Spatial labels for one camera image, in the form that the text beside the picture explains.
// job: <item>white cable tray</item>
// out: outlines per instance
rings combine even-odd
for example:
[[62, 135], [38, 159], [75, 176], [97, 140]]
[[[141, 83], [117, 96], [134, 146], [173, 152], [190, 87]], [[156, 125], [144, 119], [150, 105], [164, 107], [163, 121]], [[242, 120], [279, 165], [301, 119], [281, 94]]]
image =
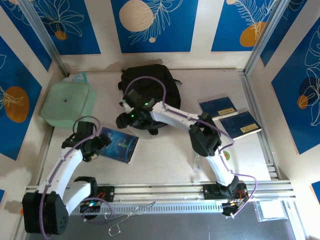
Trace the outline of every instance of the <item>white cable tray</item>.
[[[129, 214], [135, 211], [138, 207], [136, 204], [111, 204], [115, 214]], [[216, 202], [199, 202], [199, 203], [159, 203], [152, 207], [139, 207], [137, 214], [190, 214], [190, 213], [222, 213], [223, 208], [221, 203]], [[110, 209], [106, 204], [102, 204], [101, 210], [96, 212], [88, 212], [85, 215], [104, 215], [109, 214]], [[82, 215], [80, 206], [78, 206], [72, 215]]]

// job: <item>white floor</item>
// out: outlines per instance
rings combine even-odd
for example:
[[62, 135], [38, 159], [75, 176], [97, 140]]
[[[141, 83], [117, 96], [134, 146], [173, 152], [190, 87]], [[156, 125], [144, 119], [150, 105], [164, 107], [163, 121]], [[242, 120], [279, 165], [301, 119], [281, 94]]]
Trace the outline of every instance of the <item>white floor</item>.
[[[181, 109], [190, 113], [201, 113], [199, 102], [216, 96], [229, 96], [239, 112], [249, 110], [239, 73], [236, 70], [172, 70], [181, 95]], [[99, 118], [103, 127], [117, 130], [116, 118], [124, 110], [119, 106], [122, 92], [118, 90], [120, 72], [88, 73], [88, 82], [97, 94], [92, 115]], [[147, 131], [134, 128], [122, 129], [125, 133], [139, 137], [130, 164], [104, 156], [93, 162], [82, 162], [75, 170], [71, 181], [78, 176], [95, 177], [98, 184], [157, 184], [215, 181], [216, 177], [205, 159], [203, 171], [192, 169], [193, 150], [189, 134], [171, 126], [159, 129], [151, 136]], [[70, 129], [55, 128], [45, 160], [41, 182], [58, 160], [62, 142], [72, 134]], [[222, 138], [223, 144], [228, 140]], [[257, 134], [236, 141], [227, 149], [229, 164], [236, 173], [253, 175], [260, 181], [270, 180], [266, 161]]]

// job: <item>gray floor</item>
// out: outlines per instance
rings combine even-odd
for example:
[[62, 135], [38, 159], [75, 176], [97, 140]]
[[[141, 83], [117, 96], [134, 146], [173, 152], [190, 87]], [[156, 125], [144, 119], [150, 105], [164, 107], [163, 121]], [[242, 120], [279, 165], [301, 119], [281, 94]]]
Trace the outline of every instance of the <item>gray floor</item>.
[[[258, 222], [253, 204], [235, 219], [226, 219], [219, 213], [185, 213], [136, 215], [121, 223], [121, 233], [108, 235], [110, 226], [84, 223], [80, 216], [69, 219], [67, 230], [52, 240], [294, 240], [288, 220]], [[27, 240], [42, 240], [39, 234], [30, 234]]]

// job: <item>green box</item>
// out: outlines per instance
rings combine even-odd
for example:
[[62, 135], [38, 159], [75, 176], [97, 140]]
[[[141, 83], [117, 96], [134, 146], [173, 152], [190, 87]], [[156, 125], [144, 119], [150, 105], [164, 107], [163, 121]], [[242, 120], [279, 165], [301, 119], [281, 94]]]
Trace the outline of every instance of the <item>green box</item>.
[[51, 126], [72, 128], [78, 118], [91, 115], [95, 101], [89, 83], [61, 81], [52, 85], [40, 116]]

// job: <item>white wall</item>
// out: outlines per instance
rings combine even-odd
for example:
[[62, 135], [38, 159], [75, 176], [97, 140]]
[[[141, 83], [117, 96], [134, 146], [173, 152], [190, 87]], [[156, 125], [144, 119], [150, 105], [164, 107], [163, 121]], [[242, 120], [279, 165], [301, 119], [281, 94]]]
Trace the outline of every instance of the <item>white wall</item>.
[[45, 70], [1, 7], [0, 23], [1, 37], [42, 86], [18, 159], [14, 161], [0, 154], [0, 189], [6, 191], [0, 208], [0, 238], [9, 240], [13, 239], [26, 187], [31, 180], [35, 181], [49, 141], [51, 128], [39, 117], [48, 93], [48, 84], [61, 80], [63, 76], [54, 64], [49, 72]]
[[310, 185], [320, 181], [320, 145], [298, 155], [271, 81], [320, 17], [318, 0], [308, 0], [264, 68], [259, 60], [249, 78], [280, 170], [291, 180], [307, 234], [320, 239], [320, 204]]
[[62, 59], [71, 72], [119, 71], [152, 63], [163, 63], [170, 69], [243, 68], [251, 51], [211, 52], [224, 1], [198, 1], [191, 52], [122, 54], [111, 1], [86, 0], [101, 54], [65, 55]]

